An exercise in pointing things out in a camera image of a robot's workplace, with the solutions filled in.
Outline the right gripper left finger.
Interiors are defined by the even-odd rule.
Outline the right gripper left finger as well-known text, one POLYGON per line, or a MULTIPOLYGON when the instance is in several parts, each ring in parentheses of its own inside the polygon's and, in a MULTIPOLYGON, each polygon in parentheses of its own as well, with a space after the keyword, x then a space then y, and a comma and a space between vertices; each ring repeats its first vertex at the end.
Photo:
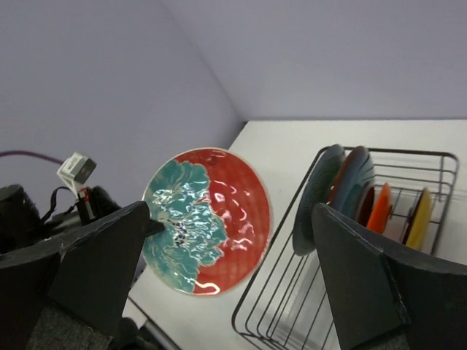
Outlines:
POLYGON ((67 233, 47 297, 94 330, 116 335, 149 223, 147 204, 137 201, 67 233))

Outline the dark green plate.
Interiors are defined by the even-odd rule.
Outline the dark green plate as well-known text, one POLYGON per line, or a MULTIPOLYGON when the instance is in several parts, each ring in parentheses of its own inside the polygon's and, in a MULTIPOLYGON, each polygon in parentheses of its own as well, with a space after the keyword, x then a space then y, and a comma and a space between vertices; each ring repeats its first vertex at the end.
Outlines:
POLYGON ((374 163, 365 146, 355 147, 349 154, 339 144, 327 152, 331 166, 331 185, 327 204, 365 225, 374 200, 374 163))

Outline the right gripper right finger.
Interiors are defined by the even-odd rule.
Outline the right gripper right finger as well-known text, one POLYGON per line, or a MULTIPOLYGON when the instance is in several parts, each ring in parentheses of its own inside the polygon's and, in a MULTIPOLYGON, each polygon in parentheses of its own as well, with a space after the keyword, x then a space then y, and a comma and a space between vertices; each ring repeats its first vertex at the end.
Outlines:
POLYGON ((410 323, 384 252, 319 203, 312 212, 314 242, 342 349, 356 349, 410 323))

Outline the red plate with teal flower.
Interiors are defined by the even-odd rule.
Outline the red plate with teal flower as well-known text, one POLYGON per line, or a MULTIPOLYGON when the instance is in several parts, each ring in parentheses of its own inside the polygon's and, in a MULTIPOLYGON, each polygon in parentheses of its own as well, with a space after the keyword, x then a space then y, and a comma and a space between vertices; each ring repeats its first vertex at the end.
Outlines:
POLYGON ((191 149, 166 161, 142 195, 161 232, 142 256, 167 287, 208 297, 233 289, 260 264, 273 214, 256 171, 226 149, 191 149))

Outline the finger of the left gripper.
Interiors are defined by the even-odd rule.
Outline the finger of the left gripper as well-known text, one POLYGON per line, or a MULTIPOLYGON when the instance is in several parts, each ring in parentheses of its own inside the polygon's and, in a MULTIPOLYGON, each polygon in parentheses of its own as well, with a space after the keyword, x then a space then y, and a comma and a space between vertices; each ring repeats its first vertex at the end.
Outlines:
POLYGON ((164 231, 164 224, 157 220, 150 219, 145 235, 153 236, 164 231))

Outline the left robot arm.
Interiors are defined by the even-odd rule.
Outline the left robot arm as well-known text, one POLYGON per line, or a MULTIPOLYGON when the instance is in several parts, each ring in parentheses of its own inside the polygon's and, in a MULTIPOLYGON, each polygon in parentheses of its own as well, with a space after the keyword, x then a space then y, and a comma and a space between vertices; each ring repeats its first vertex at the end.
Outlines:
POLYGON ((99 186, 84 187, 77 200, 65 211, 56 214, 59 190, 50 196, 50 208, 41 215, 19 184, 1 188, 1 262, 13 259, 13 252, 47 241, 67 231, 82 228, 121 209, 99 186))

